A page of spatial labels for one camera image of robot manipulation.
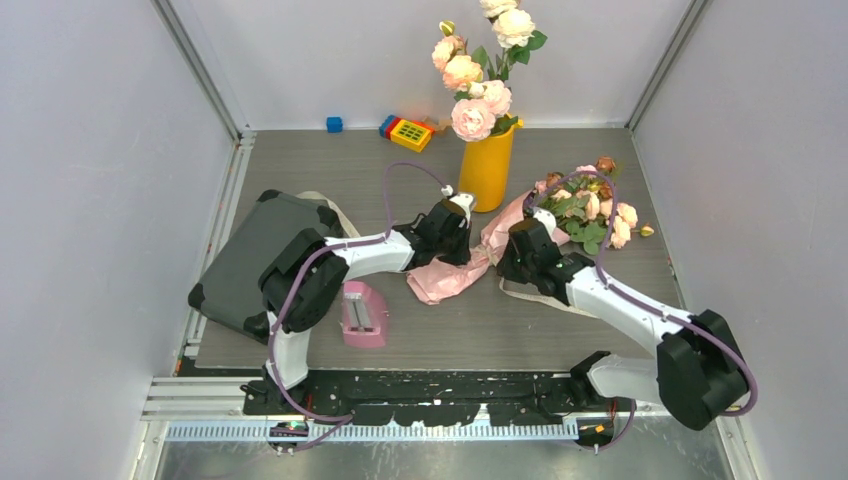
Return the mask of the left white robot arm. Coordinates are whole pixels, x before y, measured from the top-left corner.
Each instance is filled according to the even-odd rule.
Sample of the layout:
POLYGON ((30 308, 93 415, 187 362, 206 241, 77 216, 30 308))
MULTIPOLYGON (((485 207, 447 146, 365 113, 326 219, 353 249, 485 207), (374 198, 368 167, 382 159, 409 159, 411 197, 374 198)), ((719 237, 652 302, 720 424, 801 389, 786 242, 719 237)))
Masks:
POLYGON ((307 398, 310 330, 321 321, 343 284, 376 273, 403 273, 430 264, 461 266, 470 260, 470 214, 475 198, 458 193, 427 214, 385 233, 355 238, 300 231, 261 274, 269 326, 268 400, 280 412, 298 412, 307 398))

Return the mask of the beige ribbon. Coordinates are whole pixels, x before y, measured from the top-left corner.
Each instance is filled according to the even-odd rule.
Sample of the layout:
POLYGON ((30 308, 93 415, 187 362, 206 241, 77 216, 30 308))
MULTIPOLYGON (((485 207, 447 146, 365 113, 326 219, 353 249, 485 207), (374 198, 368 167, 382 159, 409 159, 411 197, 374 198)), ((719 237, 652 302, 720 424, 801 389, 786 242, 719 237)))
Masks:
POLYGON ((512 298, 542 304, 542 305, 545 305, 545 306, 548 306, 548 307, 551 307, 551 308, 554 308, 556 310, 563 311, 563 312, 569 312, 569 313, 573 313, 573 314, 588 317, 588 318, 595 318, 595 315, 593 315, 593 314, 591 314, 587 311, 581 310, 579 308, 575 308, 573 306, 566 305, 565 303, 563 303, 559 300, 556 300, 555 298, 552 298, 550 296, 544 296, 544 295, 539 295, 539 294, 529 294, 529 293, 523 293, 523 292, 508 290, 506 288, 506 284, 505 284, 504 279, 499 280, 498 287, 499 287, 501 292, 503 292, 504 294, 506 294, 507 296, 510 296, 512 298))

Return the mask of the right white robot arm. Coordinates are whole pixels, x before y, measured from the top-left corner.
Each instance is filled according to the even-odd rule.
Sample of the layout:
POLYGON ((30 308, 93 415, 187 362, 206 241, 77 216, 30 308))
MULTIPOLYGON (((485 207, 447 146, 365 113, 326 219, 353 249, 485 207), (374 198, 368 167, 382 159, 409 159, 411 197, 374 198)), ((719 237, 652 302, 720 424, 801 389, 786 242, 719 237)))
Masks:
POLYGON ((652 356, 590 355, 569 372, 577 406, 596 410, 613 398, 660 404, 683 426, 702 430, 719 416, 742 415, 755 405, 755 379, 720 314, 658 302, 590 258, 561 252, 552 233, 539 217, 511 226, 498 275, 534 286, 557 307, 606 322, 652 356))

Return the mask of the pink flower bouquet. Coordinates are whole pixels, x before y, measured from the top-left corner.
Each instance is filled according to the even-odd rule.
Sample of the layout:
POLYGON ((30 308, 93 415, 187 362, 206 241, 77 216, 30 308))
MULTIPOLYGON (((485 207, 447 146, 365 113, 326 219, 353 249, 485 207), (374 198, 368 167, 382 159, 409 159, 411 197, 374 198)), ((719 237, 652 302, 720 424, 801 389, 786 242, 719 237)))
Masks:
POLYGON ((602 249, 621 249, 633 234, 650 236, 634 206, 616 199, 614 159, 600 157, 572 174, 552 172, 514 200, 481 231, 480 243, 460 266, 435 261, 406 276, 421 302, 434 305, 468 289, 489 269, 501 281, 540 288, 536 301, 564 303, 564 281, 591 267, 602 249))

